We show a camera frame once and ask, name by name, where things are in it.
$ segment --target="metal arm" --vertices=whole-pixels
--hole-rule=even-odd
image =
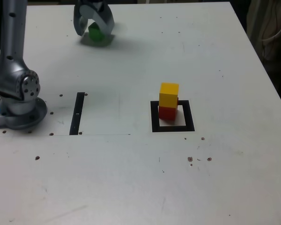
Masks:
[[[37,74],[23,60],[27,0],[3,0],[0,39],[0,128],[24,129],[47,113]]]
[[[41,87],[36,72],[23,60],[27,0],[0,0],[0,8],[0,128],[29,128],[45,117],[47,107],[37,97]],[[111,33],[114,21],[105,2],[77,0],[74,27],[78,35],[83,35],[88,19],[95,20],[103,34]]]

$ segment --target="black square outline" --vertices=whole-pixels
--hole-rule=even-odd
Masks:
[[[151,120],[152,120],[152,132],[185,132],[195,131],[195,127],[192,121],[192,112],[189,106],[188,100],[179,100],[178,105],[182,105],[185,126],[160,126],[158,117],[159,101],[151,101]]]

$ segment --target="cable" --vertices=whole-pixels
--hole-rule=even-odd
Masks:
[[[264,38],[264,34],[265,34],[265,32],[266,32],[266,30],[267,30],[267,28],[268,28],[268,26],[269,26],[269,24],[270,24],[270,21],[271,21],[271,19],[272,19],[272,15],[273,15],[273,6],[274,6],[274,0],[273,0],[273,2],[272,2],[271,9],[270,9],[270,13],[271,13],[271,14],[270,14],[270,18],[268,19],[267,24],[266,24],[266,27],[265,27],[264,30],[263,30],[263,34],[262,34],[262,36],[261,36],[261,39]],[[265,59],[265,57],[264,57],[265,46],[264,46],[264,44],[263,44],[263,41],[261,42],[261,44],[262,44],[262,57],[263,57],[263,59],[262,59],[262,64],[264,64],[264,59]]]
[[[274,2],[275,2],[275,19],[276,19],[275,34],[276,34],[278,32],[277,0],[274,0]],[[271,50],[268,52],[268,54],[266,56],[264,56],[265,59],[271,54],[272,50],[274,49],[274,45],[275,45],[275,37],[274,37],[273,42],[272,42]]]
[[[269,38],[267,38],[267,39],[262,39],[262,41],[271,41],[271,40],[273,40],[273,39],[275,39],[275,38],[278,38],[278,36],[281,34],[281,29],[280,29],[280,31],[277,33],[277,34],[275,34],[274,36],[272,36],[272,37],[269,37]]]

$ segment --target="wooden block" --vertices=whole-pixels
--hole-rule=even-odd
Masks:
[[[177,109],[169,107],[159,107],[158,116],[162,120],[175,120]]]
[[[162,83],[159,92],[159,106],[177,108],[179,84]]]

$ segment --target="yellow cube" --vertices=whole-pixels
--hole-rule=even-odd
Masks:
[[[179,84],[162,83],[159,92],[159,106],[177,108]]]

